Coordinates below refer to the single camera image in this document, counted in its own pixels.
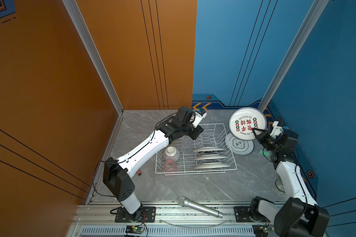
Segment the white plate green rim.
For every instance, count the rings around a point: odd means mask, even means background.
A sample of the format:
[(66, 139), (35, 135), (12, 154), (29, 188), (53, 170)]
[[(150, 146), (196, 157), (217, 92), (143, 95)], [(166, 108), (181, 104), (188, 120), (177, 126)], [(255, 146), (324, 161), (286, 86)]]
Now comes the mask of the white plate green rim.
[(244, 141), (236, 138), (232, 133), (228, 133), (225, 137), (226, 146), (232, 150), (234, 154), (239, 156), (247, 156), (251, 154), (254, 150), (253, 141)]

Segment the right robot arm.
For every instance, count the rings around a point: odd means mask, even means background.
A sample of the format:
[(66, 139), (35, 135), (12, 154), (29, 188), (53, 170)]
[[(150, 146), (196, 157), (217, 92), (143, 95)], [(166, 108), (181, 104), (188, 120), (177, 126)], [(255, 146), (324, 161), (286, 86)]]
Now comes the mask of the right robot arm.
[(298, 134), (280, 129), (279, 135), (268, 130), (254, 128), (258, 142), (272, 152), (271, 162), (281, 178), (287, 197), (278, 208), (273, 202), (255, 197), (249, 208), (250, 218), (255, 221), (268, 220), (279, 237), (322, 237), (330, 216), (326, 209), (318, 206), (308, 191), (301, 175), (299, 163), (293, 158)]

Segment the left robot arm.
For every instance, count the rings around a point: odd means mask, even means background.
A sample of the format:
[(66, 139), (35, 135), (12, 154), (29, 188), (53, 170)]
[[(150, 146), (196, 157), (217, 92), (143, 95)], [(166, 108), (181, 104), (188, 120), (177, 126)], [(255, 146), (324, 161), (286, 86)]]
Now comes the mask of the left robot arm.
[(142, 212), (142, 204), (134, 194), (132, 177), (153, 155), (175, 140), (183, 136), (196, 140), (204, 131), (199, 124), (206, 115), (202, 107), (192, 110), (182, 106), (176, 113), (159, 121), (151, 135), (133, 150), (103, 162), (103, 183), (129, 215), (138, 218)]

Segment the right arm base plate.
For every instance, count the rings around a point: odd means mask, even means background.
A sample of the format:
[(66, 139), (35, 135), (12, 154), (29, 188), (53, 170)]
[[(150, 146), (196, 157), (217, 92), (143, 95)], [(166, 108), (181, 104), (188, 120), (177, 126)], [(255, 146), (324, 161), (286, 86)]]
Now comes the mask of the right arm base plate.
[(266, 218), (260, 214), (252, 213), (249, 206), (235, 206), (233, 208), (237, 223), (266, 223)]

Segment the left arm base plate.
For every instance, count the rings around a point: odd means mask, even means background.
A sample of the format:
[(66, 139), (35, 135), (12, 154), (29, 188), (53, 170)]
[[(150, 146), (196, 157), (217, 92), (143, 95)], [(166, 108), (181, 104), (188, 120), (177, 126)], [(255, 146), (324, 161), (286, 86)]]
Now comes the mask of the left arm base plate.
[(144, 222), (154, 223), (156, 216), (155, 206), (141, 206), (135, 213), (129, 214), (124, 207), (116, 210), (116, 223)]

